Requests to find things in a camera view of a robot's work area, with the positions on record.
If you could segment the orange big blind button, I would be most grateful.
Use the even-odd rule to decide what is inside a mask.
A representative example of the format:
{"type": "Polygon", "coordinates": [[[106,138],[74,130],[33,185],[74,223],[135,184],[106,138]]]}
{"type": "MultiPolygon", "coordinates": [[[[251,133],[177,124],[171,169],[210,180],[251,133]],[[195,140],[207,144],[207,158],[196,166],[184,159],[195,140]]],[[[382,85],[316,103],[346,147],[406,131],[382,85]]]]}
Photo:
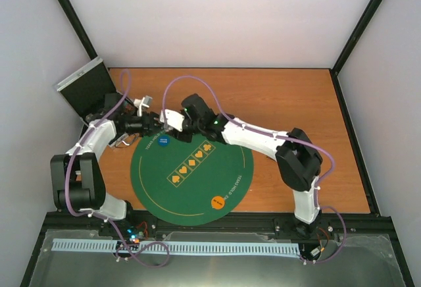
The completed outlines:
{"type": "Polygon", "coordinates": [[[211,199],[211,207],[216,210],[221,210],[225,206],[225,199],[222,196],[214,196],[211,199]]]}

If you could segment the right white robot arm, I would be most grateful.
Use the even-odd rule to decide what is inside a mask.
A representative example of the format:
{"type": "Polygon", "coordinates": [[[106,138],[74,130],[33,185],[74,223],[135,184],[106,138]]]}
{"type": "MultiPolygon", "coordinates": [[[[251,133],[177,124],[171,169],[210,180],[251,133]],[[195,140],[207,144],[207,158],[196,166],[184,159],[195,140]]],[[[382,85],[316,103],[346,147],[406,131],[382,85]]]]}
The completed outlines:
{"type": "Polygon", "coordinates": [[[282,181],[293,191],[295,218],[305,224],[316,220],[320,212],[316,190],[322,156],[301,129],[278,132],[222,111],[216,114],[196,93],[182,101],[181,111],[163,109],[160,121],[181,141],[190,142],[193,135],[201,134],[210,142],[237,145],[274,160],[282,181]]]}

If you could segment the blue small blind button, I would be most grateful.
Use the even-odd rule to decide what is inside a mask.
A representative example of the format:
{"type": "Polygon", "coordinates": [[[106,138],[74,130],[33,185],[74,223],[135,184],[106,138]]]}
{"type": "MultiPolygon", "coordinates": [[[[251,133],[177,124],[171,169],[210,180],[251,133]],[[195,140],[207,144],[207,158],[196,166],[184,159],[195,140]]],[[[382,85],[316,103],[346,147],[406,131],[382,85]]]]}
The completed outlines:
{"type": "Polygon", "coordinates": [[[170,143],[170,136],[168,136],[168,135],[159,136],[159,138],[157,140],[157,143],[161,147],[167,147],[168,144],[170,143]]]}

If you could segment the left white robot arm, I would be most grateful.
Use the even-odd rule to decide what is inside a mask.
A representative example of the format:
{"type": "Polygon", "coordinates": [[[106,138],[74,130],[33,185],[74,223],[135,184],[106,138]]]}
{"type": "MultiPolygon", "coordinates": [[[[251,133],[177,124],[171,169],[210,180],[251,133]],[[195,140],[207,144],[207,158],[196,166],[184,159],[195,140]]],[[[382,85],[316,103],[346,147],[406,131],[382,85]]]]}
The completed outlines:
{"type": "Polygon", "coordinates": [[[107,193],[99,160],[109,143],[121,134],[144,137],[159,131],[159,115],[154,112],[90,122],[74,147],[50,161],[55,207],[77,217],[95,215],[113,220],[114,229],[121,235],[133,234],[137,220],[127,213],[129,203],[107,193]]]}

